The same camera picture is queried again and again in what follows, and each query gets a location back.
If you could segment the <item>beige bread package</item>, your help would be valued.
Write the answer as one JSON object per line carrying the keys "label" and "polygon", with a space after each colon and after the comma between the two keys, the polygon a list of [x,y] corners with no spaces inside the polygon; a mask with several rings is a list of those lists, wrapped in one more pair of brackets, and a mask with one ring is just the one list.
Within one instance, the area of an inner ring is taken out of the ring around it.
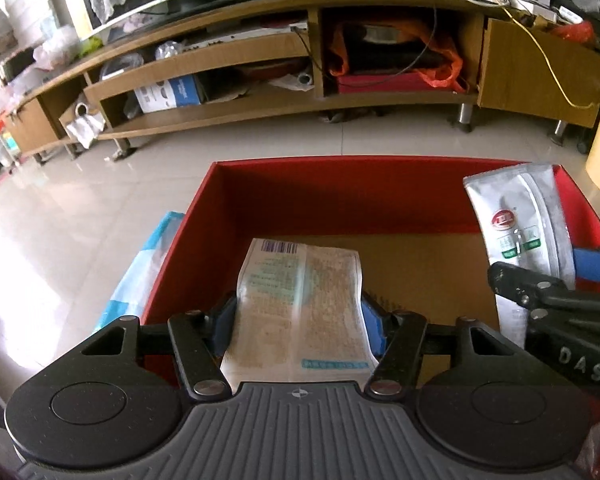
{"label": "beige bread package", "polygon": [[237,280],[237,309],[220,370],[244,382],[355,382],[378,361],[361,306],[355,250],[255,238]]}

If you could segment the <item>white long snack pack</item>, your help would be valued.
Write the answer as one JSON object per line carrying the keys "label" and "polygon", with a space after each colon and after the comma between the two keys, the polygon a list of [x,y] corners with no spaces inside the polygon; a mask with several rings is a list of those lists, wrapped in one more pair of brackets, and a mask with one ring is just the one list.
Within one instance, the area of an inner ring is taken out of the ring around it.
{"label": "white long snack pack", "polygon": [[567,222],[550,164],[519,164],[463,180],[490,263],[559,278],[576,287]]}

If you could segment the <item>blue white appliance box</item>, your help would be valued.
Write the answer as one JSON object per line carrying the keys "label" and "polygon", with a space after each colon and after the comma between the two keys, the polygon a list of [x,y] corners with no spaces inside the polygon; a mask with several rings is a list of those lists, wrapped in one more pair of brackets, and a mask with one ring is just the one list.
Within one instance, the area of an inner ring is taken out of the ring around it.
{"label": "blue white appliance box", "polygon": [[196,75],[186,75],[158,81],[136,88],[134,94],[144,114],[200,105],[206,99]]}

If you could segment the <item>wooden tv stand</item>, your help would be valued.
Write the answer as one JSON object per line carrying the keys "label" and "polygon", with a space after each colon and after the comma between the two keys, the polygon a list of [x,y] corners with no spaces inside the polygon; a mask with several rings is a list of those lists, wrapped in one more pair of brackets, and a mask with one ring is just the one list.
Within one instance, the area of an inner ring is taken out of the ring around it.
{"label": "wooden tv stand", "polygon": [[[417,20],[451,38],[468,91],[340,93],[326,62],[335,27],[380,20]],[[202,104],[142,112],[136,88],[186,75],[201,83]],[[406,104],[456,104],[463,129],[475,107],[588,128],[600,106],[600,52],[483,1],[252,0],[116,40],[21,98],[3,122],[23,154],[38,155],[71,144],[64,120],[78,101],[102,114],[102,137],[120,146],[146,134]]]}

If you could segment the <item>orange plastic bag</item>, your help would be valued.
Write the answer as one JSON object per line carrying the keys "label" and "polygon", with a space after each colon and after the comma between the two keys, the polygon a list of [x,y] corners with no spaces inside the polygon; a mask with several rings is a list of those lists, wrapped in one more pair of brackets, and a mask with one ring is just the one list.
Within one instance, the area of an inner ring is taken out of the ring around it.
{"label": "orange plastic bag", "polygon": [[339,24],[326,62],[340,93],[468,91],[453,40],[417,20]]}

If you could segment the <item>red cardboard box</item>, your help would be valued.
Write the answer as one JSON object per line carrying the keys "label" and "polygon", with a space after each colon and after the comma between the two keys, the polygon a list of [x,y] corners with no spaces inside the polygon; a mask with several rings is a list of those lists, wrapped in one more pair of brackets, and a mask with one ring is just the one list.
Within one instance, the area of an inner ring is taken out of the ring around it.
{"label": "red cardboard box", "polygon": [[358,253],[384,308],[437,324],[498,322],[486,246],[464,189],[494,159],[332,156],[216,162],[190,203],[142,320],[219,307],[256,238]]}

